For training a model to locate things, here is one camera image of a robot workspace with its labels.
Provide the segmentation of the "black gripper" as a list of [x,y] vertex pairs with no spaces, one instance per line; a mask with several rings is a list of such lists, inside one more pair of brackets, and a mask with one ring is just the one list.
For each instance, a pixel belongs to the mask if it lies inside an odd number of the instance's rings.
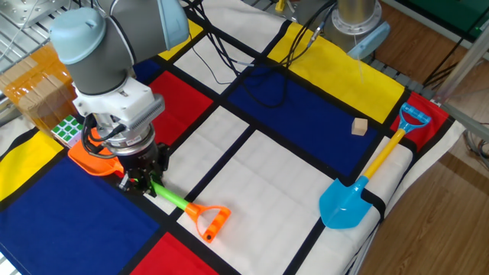
[[[152,143],[147,148],[133,155],[121,156],[121,165],[125,175],[117,187],[126,193],[157,196],[155,186],[162,187],[161,178],[168,168],[170,148],[163,143]],[[146,182],[140,183],[137,179],[146,176]]]

